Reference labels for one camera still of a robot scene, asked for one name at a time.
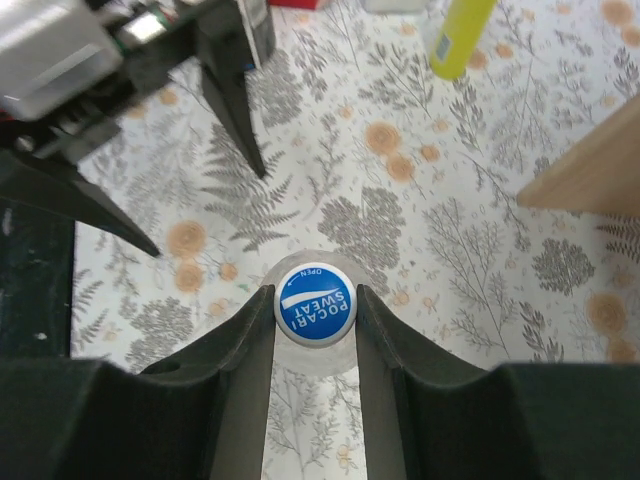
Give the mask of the red flat box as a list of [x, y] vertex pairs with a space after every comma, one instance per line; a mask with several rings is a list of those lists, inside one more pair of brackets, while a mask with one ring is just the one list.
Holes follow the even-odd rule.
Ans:
[[281, 8], [315, 11], [322, 9], [328, 0], [269, 0], [268, 3]]

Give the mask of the wooden shelf unit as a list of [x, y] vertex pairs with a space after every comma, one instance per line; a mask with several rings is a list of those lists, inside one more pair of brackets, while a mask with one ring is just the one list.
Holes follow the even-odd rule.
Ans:
[[639, 215], [639, 98], [626, 102], [516, 196], [521, 207]]

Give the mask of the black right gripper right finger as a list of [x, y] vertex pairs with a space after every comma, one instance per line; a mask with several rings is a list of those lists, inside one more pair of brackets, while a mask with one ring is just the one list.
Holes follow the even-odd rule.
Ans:
[[397, 318], [368, 286], [355, 324], [371, 479], [635, 479], [639, 369], [480, 369]]

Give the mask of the blue cap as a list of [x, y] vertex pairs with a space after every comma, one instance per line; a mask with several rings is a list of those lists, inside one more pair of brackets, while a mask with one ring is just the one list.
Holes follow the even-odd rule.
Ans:
[[305, 348], [341, 341], [357, 313], [354, 283], [337, 267], [308, 262], [290, 269], [275, 290], [274, 315], [284, 335]]

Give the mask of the yellow squeeze bottle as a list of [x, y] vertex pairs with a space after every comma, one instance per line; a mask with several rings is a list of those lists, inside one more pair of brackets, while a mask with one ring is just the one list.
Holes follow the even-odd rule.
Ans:
[[496, 0], [454, 0], [429, 56], [433, 73], [455, 80], [466, 69], [486, 27]]

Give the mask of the clear round bottle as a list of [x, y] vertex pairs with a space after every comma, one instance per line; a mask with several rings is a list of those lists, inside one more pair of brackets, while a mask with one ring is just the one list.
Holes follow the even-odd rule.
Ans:
[[[276, 287], [292, 268], [308, 263], [323, 262], [342, 270], [355, 288], [369, 281], [365, 270], [344, 255], [323, 250], [302, 250], [276, 263], [264, 276], [262, 283]], [[287, 338], [276, 322], [274, 360], [282, 367], [309, 376], [326, 377], [344, 373], [356, 365], [354, 324], [338, 343], [327, 348], [305, 348]]]

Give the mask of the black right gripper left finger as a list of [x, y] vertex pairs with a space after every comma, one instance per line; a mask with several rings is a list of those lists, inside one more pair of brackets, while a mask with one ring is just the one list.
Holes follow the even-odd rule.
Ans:
[[132, 374], [102, 360], [1, 364], [5, 479], [257, 479], [274, 353], [274, 289]]

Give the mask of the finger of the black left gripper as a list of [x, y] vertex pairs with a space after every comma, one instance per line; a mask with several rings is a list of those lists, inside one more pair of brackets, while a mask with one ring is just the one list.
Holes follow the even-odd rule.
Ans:
[[266, 168], [253, 132], [245, 79], [253, 57], [237, 3], [199, 3], [195, 44], [205, 100], [251, 170], [263, 178]]
[[76, 167], [1, 150], [1, 197], [109, 232], [146, 254], [160, 251], [147, 234]]

